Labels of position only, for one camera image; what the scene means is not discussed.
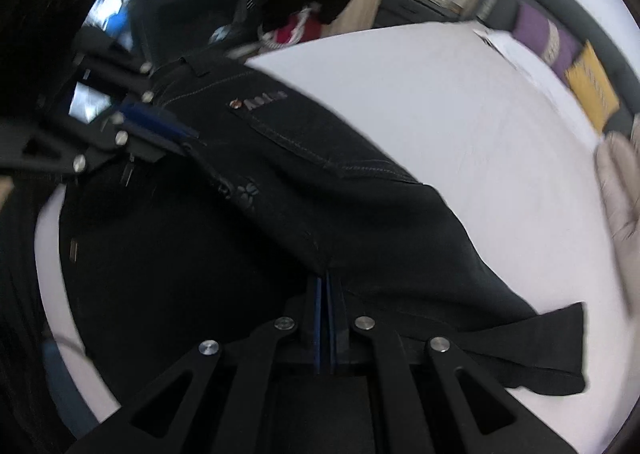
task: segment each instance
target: hand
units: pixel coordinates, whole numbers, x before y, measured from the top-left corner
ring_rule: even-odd
[[[602,190],[620,277],[632,313],[640,312],[640,119],[631,141],[612,132],[596,150]]]

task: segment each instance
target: pillow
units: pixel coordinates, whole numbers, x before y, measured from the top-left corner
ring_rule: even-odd
[[[609,117],[620,108],[620,100],[588,40],[566,78],[593,128],[602,134]]]
[[[513,38],[536,53],[566,84],[564,72],[580,52],[580,43],[532,5],[520,2]]]
[[[474,30],[485,42],[515,67],[520,74],[546,96],[566,127],[589,151],[600,143],[580,103],[539,56],[515,40],[508,31]]]

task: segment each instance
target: yellow pillow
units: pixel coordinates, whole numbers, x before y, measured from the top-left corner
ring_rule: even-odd
[[[602,134],[609,117],[620,108],[620,100],[588,40],[580,57],[564,75],[591,124]]]

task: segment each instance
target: purple pillow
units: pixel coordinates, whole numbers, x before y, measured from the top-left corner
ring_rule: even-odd
[[[542,58],[568,85],[564,72],[574,63],[580,43],[533,6],[520,2],[513,38]]]

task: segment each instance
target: blue fabric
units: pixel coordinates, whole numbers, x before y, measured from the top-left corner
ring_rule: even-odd
[[[47,385],[60,419],[76,439],[97,426],[98,420],[85,403],[82,395],[66,370],[58,345],[47,340],[42,345],[42,360],[47,374]]]

